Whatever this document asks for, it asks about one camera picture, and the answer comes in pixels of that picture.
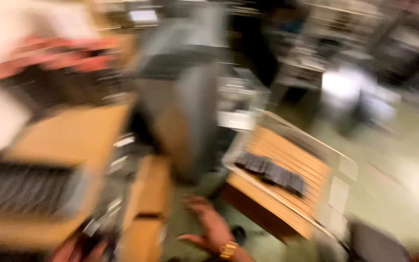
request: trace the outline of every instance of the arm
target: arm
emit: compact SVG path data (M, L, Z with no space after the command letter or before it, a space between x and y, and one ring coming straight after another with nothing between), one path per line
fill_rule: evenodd
M183 201L198 215L205 234L202 236L184 234L177 239L188 240L213 256L219 257L221 247L234 241L234 236L231 234L226 222L203 197L189 195L185 196ZM253 262L253 260L243 248L237 247L230 258L230 262Z

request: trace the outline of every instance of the green floor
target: green floor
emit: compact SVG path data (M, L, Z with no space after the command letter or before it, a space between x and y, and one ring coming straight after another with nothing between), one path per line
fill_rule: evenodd
M327 202L318 210L318 220L339 237L346 228L344 217L356 217L389 232L405 245L419 246L419 108L400 103L396 109L396 116L386 123L387 132L362 125L352 139L345 139L326 120L316 120L309 129L310 134L357 163L356 177L344 174L338 168L331 176L348 185L343 213L331 208ZM285 118L288 115L283 107L276 113ZM200 262L207 257L205 252L175 240L179 234L201 230L195 216L183 207L180 198L189 193L208 196L221 179L224 174L216 172L208 174L202 186L178 185L161 261L177 256L183 261ZM246 229L245 248L256 261L344 259L340 248L334 245L330 249L330 241L322 235L316 235L315 241L299 239L284 245L222 200L216 199L215 207L230 225L242 225Z

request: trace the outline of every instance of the wristwatch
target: wristwatch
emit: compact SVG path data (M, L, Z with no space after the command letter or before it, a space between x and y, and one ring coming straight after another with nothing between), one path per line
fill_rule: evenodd
M230 260L233 254L236 252L238 244L236 242L229 241L227 244L221 247L219 257L222 260Z

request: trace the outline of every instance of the hand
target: hand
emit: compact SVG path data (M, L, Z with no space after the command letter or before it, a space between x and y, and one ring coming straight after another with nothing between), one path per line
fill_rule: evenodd
M51 255L49 262L80 262L82 259L82 252L77 246L78 237L70 236L64 243L56 248ZM81 262L99 262L103 255L107 243L102 242L88 254L88 256Z
M229 241L234 241L234 236L229 230L224 219L214 210L205 198L195 195L187 195L183 198L184 203L192 209L201 221L205 230L204 235L184 234L178 240L188 240L197 247L218 256L221 247Z

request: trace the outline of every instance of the person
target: person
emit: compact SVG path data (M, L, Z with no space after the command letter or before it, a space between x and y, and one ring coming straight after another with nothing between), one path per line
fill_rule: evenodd
M203 235L183 234L177 237L179 241L187 241L199 247L213 257L230 262L253 262L248 253L234 241L228 225L214 209L213 205L201 196L186 195L183 202L194 211L203 226ZM49 262L99 262L106 248L106 243L101 242L81 259L82 254L76 247L78 238L70 236L52 254Z

